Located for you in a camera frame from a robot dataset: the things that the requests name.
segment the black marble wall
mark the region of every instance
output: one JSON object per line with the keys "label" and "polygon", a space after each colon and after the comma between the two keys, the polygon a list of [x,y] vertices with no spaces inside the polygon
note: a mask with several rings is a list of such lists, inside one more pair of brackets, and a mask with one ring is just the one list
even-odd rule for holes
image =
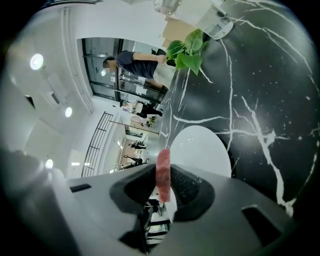
{"label": "black marble wall", "polygon": [[198,76],[176,72],[165,102],[161,145],[187,126],[214,131],[232,176],[255,187],[289,215],[319,168],[320,66],[315,45],[278,2],[227,0],[234,28],[211,39]]}

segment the potted plant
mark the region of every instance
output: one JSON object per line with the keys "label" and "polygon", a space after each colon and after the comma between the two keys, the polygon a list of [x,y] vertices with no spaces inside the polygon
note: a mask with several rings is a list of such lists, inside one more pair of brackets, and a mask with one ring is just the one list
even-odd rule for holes
{"label": "potted plant", "polygon": [[203,42],[203,34],[200,29],[191,32],[184,42],[175,40],[170,43],[166,50],[167,60],[174,60],[175,69],[191,69],[198,75],[202,64],[201,52],[208,42]]}

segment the glass wall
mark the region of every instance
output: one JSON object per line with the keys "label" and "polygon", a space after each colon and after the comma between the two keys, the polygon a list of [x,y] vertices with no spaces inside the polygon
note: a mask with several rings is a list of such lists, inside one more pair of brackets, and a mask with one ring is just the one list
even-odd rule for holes
{"label": "glass wall", "polygon": [[138,98],[141,101],[159,104],[167,93],[166,88],[149,84],[121,68],[109,73],[103,69],[108,56],[117,57],[123,51],[157,54],[157,48],[150,45],[119,38],[94,37],[82,39],[83,58],[93,94],[114,101]]}

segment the cardboard box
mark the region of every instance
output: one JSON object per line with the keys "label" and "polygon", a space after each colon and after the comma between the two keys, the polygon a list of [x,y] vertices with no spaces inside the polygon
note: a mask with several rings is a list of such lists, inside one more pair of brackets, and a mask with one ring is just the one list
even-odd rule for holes
{"label": "cardboard box", "polygon": [[192,31],[196,30],[196,28],[188,23],[185,23],[182,20],[174,19],[167,17],[168,21],[162,36],[165,38],[163,43],[163,47],[168,48],[170,43],[174,40],[180,40],[182,42],[185,41],[187,35],[189,35]]}

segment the staircase railing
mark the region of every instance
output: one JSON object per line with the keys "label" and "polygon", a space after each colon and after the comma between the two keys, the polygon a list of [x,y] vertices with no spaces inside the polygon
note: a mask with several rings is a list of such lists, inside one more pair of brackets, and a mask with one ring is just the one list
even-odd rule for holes
{"label": "staircase railing", "polygon": [[99,159],[100,149],[103,147],[106,132],[110,127],[112,117],[112,114],[104,112],[97,127],[95,128],[88,150],[86,151],[81,177],[94,176],[97,174],[96,164]]}

